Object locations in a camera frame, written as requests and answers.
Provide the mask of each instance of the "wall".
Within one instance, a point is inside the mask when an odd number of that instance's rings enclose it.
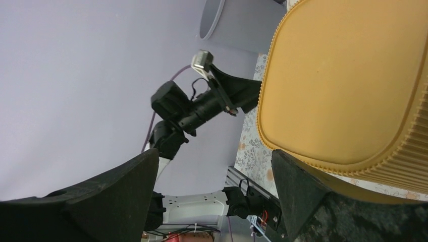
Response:
[[[141,150],[150,96],[198,49],[252,78],[256,54],[197,39],[201,0],[3,1],[0,8],[0,200],[44,196]],[[198,75],[177,83],[191,93]],[[199,90],[205,87],[198,85]],[[215,117],[167,167],[156,190],[221,189],[243,116]]]

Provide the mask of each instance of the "tabletop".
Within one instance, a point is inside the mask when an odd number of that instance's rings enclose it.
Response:
[[[266,54],[260,54],[258,56],[254,73],[255,80],[263,80],[266,61]],[[256,117],[257,107],[245,116],[241,139],[239,141],[239,148],[236,155],[235,168],[269,191],[272,195],[278,197],[274,175],[272,173],[271,150],[266,148],[259,138],[256,126]],[[426,194],[339,175],[334,176],[356,186],[378,193],[401,198],[428,201],[428,195]]]

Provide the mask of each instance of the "trash can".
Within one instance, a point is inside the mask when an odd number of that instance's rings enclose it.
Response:
[[[273,0],[206,0],[199,37],[251,52],[268,53],[286,11]]]

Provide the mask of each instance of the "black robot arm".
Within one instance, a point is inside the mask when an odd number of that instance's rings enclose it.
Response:
[[[206,78],[209,86],[194,101],[173,81],[164,83],[151,97],[153,110],[163,119],[150,137],[160,157],[172,160],[180,146],[189,142],[185,132],[196,136],[198,127],[222,111],[236,116],[239,108],[248,113],[257,106],[261,82],[227,75],[212,60],[212,54],[205,50],[193,58],[192,68]]]

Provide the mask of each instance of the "yellow container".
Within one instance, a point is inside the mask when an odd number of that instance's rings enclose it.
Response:
[[[427,36],[427,0],[301,0],[272,40],[263,143],[326,172],[428,193]]]

